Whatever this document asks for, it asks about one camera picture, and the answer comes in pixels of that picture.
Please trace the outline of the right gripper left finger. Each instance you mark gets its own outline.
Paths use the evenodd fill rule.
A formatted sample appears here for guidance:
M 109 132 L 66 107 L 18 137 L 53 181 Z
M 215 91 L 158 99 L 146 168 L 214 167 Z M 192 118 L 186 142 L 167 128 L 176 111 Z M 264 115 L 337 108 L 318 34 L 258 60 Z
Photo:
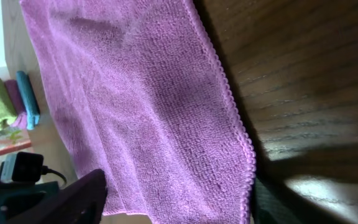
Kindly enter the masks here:
M 107 194 L 104 171 L 96 169 L 7 223 L 100 224 Z

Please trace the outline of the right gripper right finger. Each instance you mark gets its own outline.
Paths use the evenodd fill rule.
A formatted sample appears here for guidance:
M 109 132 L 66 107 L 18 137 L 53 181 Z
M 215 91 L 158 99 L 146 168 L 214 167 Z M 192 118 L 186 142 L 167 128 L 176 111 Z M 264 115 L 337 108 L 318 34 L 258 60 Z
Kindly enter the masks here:
M 255 224 L 301 224 L 293 212 L 258 179 L 254 184 Z

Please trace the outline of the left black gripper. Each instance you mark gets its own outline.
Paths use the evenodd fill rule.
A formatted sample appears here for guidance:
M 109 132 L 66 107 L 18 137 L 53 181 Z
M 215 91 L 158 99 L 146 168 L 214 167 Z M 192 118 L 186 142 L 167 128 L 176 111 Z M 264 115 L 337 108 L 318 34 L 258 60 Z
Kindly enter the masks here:
M 0 224 L 7 223 L 59 191 L 58 182 L 0 188 Z

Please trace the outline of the purple microfiber cloth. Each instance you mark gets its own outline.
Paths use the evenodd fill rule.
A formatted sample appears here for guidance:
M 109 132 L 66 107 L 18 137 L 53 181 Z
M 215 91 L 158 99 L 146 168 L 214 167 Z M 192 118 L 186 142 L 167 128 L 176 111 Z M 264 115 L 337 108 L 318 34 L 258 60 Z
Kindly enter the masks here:
M 76 174 L 105 172 L 105 215 L 249 223 L 254 148 L 192 1 L 21 9 Z

